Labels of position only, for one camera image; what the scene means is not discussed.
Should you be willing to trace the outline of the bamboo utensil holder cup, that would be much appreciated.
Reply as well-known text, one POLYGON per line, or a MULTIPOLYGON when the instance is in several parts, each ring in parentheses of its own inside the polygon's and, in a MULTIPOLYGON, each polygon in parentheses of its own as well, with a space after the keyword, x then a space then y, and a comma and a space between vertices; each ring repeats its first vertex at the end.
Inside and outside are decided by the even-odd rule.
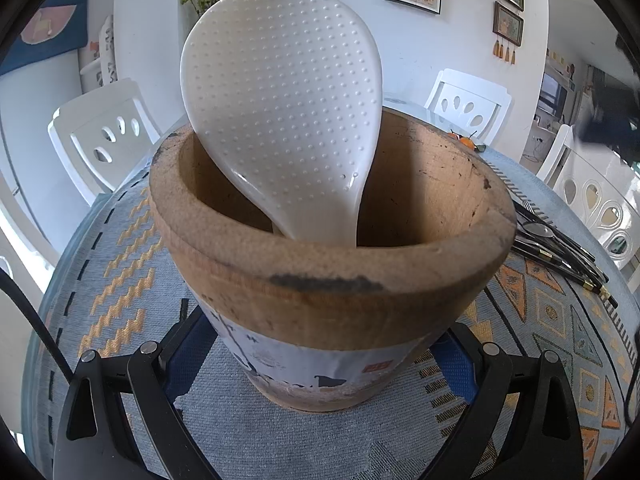
POLYGON ((498 271, 506 186, 436 127, 384 110, 354 248, 296 242, 217 169, 190 128, 149 177, 160 237, 247 379, 291 410, 346 410, 448 330, 498 271))

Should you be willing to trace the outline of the white plastic rice paddle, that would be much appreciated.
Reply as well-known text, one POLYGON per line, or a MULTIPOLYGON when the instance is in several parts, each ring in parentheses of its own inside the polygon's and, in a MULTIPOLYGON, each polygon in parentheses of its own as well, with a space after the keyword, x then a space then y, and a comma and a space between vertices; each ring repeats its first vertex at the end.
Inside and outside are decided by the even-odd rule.
POLYGON ((382 66, 340 0, 220 0, 183 46, 180 86, 222 173, 293 240, 354 246, 378 146, 382 66))

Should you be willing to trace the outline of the small steel spoon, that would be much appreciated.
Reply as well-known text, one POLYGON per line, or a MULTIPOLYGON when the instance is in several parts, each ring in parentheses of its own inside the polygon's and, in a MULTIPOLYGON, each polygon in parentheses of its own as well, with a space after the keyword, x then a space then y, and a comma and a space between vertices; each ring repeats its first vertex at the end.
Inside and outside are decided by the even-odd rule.
POLYGON ((523 249, 530 256, 537 256, 552 263, 578 281, 590 281, 597 286, 608 282, 608 277, 596 266, 590 255, 544 222, 520 222, 514 247, 523 249))

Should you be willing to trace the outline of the patterned blue table mat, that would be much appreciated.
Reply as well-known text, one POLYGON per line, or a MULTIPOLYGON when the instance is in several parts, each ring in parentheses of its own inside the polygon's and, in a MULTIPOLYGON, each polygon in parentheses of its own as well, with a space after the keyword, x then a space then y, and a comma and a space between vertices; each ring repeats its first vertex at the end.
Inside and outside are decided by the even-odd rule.
MULTIPOLYGON (((71 363, 88 350, 102 358, 135 352, 195 307, 153 224, 147 185, 137 174, 99 198, 54 271, 40 311, 71 363)), ((461 322, 512 356, 556 353, 574 391, 582 476, 634 479, 638 464, 615 460, 639 451, 624 419, 639 409, 639 306, 614 264, 604 268, 614 304, 512 255, 461 322)), ((264 399, 216 342, 176 408, 226 479, 415 479, 454 432, 470 376, 469 367, 452 370, 423 353, 358 408, 303 414, 264 399)))

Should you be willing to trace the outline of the black chopstick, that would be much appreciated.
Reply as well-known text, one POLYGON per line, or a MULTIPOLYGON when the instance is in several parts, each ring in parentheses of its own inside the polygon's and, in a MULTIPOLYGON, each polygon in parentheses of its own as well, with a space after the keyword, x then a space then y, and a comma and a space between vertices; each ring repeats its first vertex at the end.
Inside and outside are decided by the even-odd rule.
POLYGON ((548 240, 557 240, 569 247, 571 250, 574 250, 576 254, 581 255, 591 262, 596 262, 596 257, 591 252, 588 252, 587 249, 580 246, 577 242, 563 234, 561 231, 550 226, 548 222, 544 222, 544 220, 536 216, 533 211, 527 209, 518 202, 514 202, 513 205, 516 213, 524 220, 523 230, 526 233, 531 236, 548 238, 548 240))
POLYGON ((613 309, 618 308, 617 300, 601 282, 590 278, 585 272, 577 271, 574 266, 571 266, 554 252, 550 252, 550 250, 544 249, 540 245, 524 242, 524 240, 514 240, 512 250, 525 258, 534 260, 536 263, 548 266, 552 270, 555 270, 555 272, 563 275, 564 278, 571 280, 590 292, 594 292, 605 304, 609 304, 613 309))
POLYGON ((518 214, 516 214, 516 220, 518 220, 518 232, 520 233, 520 237, 523 237, 524 240, 527 240, 529 243, 540 245, 544 249, 550 250, 550 252, 554 252, 567 261, 571 266, 574 266, 577 271, 587 273, 590 278, 594 278, 602 284, 606 284, 608 282, 608 276, 599 269, 597 263, 591 262, 581 255, 576 254, 574 250, 571 250, 569 247, 557 240, 548 240, 548 238, 529 235, 523 230, 524 220, 518 214))

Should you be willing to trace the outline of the white chair near left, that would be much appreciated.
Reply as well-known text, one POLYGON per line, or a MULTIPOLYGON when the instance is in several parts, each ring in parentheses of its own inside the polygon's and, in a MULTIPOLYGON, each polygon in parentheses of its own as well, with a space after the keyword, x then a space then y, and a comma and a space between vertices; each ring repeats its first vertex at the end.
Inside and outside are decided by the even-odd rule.
POLYGON ((46 292, 60 253, 42 235, 1 178, 1 260, 10 277, 38 307, 46 292))

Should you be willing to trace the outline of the white chair near right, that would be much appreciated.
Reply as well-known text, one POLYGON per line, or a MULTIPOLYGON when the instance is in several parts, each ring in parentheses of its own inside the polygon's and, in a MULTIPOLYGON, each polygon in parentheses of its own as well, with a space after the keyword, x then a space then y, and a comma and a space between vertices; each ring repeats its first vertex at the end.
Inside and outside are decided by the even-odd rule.
POLYGON ((579 141, 562 125, 537 172, 618 268, 639 255, 639 173, 606 146, 579 141))

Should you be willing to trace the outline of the orange mandarin near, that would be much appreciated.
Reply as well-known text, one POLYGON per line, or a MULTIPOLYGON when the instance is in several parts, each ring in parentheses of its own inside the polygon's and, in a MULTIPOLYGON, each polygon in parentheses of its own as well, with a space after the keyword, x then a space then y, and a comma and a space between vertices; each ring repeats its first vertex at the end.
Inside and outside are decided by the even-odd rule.
POLYGON ((470 138, 468 138, 467 136, 458 136, 458 140, 459 140, 460 143, 465 145, 470 150, 472 150, 474 152, 478 151, 477 145, 470 138))

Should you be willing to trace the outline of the white chair far right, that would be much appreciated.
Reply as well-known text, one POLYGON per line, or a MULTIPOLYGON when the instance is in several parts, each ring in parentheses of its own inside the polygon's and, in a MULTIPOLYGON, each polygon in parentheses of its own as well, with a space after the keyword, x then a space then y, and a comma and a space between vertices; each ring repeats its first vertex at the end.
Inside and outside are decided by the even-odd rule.
POLYGON ((500 84, 445 68, 435 80, 425 108, 481 144, 495 140, 512 103, 500 84))

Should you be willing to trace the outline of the framed picture lower right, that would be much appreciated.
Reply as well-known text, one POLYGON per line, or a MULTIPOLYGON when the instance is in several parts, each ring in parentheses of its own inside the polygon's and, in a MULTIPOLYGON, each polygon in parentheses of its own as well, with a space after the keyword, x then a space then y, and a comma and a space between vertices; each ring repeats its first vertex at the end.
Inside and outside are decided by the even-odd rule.
POLYGON ((521 47, 524 34, 524 20, 515 12, 495 2, 492 31, 499 37, 521 47))

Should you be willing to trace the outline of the wall television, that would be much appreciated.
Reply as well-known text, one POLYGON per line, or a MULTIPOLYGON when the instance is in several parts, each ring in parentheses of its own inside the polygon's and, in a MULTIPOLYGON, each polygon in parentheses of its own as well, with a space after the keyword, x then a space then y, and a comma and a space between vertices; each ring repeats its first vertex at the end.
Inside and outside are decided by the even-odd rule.
POLYGON ((553 76, 544 73, 537 108, 555 119, 563 117, 567 90, 553 76))

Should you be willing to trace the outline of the blue wall hanging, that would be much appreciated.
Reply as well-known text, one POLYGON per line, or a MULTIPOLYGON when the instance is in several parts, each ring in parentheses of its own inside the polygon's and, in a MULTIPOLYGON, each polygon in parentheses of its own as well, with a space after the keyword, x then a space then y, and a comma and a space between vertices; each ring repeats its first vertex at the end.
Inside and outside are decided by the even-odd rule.
POLYGON ((1 63, 2 75, 88 44, 88 0, 46 0, 1 63))

